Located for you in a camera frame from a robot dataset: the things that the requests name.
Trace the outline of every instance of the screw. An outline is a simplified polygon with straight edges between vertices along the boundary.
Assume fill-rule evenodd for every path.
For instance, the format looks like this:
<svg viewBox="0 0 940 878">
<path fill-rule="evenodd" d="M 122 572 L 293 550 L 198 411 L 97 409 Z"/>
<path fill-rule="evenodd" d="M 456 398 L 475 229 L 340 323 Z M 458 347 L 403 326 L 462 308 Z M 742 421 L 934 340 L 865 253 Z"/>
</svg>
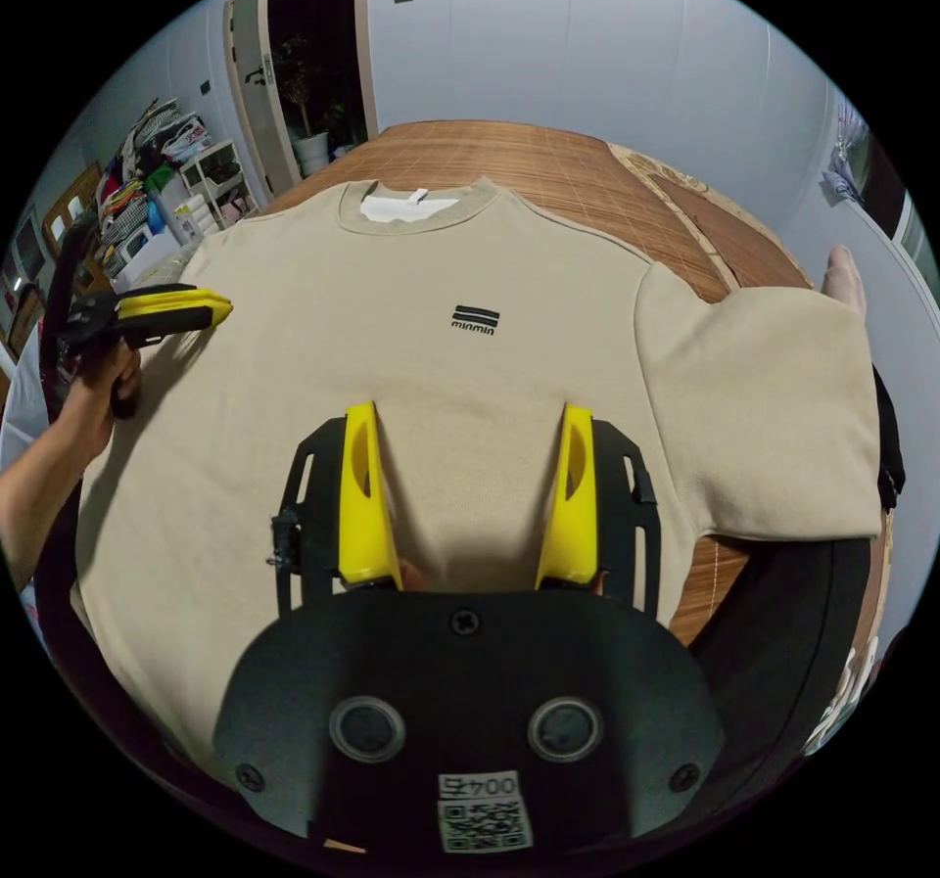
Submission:
<svg viewBox="0 0 940 878">
<path fill-rule="evenodd" d="M 264 789 L 264 778 L 249 763 L 240 763 L 235 768 L 235 779 L 252 793 L 260 793 Z"/>
<path fill-rule="evenodd" d="M 480 618 L 473 611 L 464 608 L 450 618 L 450 629 L 457 636 L 471 636 L 480 629 Z"/>
<path fill-rule="evenodd" d="M 686 790 L 691 790 L 698 783 L 699 776 L 698 767 L 694 763 L 684 763 L 669 778 L 669 789 L 673 793 L 684 793 Z"/>
</svg>

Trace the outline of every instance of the potted plant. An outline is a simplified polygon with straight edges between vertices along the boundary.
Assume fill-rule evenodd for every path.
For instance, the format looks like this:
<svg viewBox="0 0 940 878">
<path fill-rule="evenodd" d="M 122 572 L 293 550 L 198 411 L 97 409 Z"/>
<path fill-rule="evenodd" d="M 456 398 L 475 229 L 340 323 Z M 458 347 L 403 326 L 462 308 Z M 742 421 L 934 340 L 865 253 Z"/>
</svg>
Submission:
<svg viewBox="0 0 940 878">
<path fill-rule="evenodd" d="M 310 128 L 306 105 L 313 93 L 313 84 L 323 74 L 313 58 L 313 47 L 301 33 L 294 33 L 283 40 L 273 52 L 274 74 L 277 90 L 301 110 L 306 137 L 294 142 L 294 152 L 300 162 L 304 176 L 310 176 L 329 162 L 327 131 Z"/>
<path fill-rule="evenodd" d="M 329 135 L 329 143 L 332 145 L 336 157 L 341 157 L 346 151 L 354 146 L 350 139 L 350 127 L 347 119 L 346 106 L 332 99 L 327 110 L 320 118 L 319 126 Z"/>
</svg>

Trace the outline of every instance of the white flower pot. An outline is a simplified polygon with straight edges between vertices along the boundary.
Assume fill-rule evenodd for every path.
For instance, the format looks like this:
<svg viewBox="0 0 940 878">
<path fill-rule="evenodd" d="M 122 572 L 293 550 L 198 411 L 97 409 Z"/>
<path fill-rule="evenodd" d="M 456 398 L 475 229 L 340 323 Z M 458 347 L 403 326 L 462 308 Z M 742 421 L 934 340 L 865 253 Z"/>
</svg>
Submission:
<svg viewBox="0 0 940 878">
<path fill-rule="evenodd" d="M 297 155 L 304 176 L 310 176 L 317 170 L 322 169 L 330 162 L 326 131 L 320 131 L 312 137 L 295 141 L 294 153 Z"/>
</svg>

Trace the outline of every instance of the qr code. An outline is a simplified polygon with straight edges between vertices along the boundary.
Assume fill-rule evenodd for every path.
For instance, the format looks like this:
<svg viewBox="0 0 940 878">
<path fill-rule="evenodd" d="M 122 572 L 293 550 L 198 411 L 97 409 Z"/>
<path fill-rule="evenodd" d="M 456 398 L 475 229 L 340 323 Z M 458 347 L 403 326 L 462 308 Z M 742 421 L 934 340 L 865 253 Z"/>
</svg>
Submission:
<svg viewBox="0 0 940 878">
<path fill-rule="evenodd" d="M 532 832 L 519 797 L 438 803 L 446 852 L 507 852 L 527 849 Z"/>
</svg>

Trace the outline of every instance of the camera lens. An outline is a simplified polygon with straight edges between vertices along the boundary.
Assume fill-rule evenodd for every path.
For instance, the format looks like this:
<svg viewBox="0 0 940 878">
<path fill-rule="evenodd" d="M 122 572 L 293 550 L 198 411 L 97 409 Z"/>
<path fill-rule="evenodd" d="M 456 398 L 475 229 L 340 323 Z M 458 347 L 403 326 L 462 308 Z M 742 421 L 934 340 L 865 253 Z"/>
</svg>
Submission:
<svg viewBox="0 0 940 878">
<path fill-rule="evenodd" d="M 600 715 L 576 698 L 552 699 L 529 722 L 529 743 L 546 761 L 579 761 L 600 740 Z"/>
<path fill-rule="evenodd" d="M 341 702 L 330 716 L 333 743 L 354 761 L 387 761 L 404 744 L 404 722 L 387 702 L 356 696 Z"/>
</svg>

